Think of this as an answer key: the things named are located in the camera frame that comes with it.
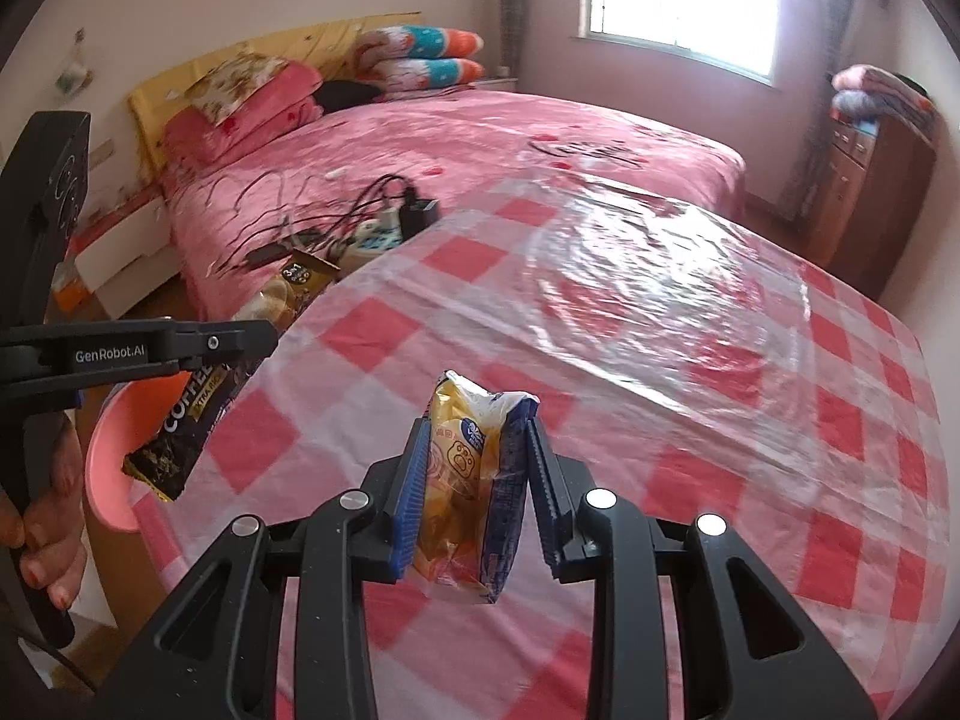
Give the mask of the person's left hand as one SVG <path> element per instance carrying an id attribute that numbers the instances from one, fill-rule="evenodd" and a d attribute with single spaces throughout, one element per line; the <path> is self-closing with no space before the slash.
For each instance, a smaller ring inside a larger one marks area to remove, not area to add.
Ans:
<path id="1" fill-rule="evenodd" d="M 86 566 L 83 514 L 85 457 L 73 421 L 62 416 L 50 465 L 50 488 L 24 514 L 2 494 L 2 544 L 21 550 L 20 574 L 43 590 L 57 610 L 68 611 Z"/>

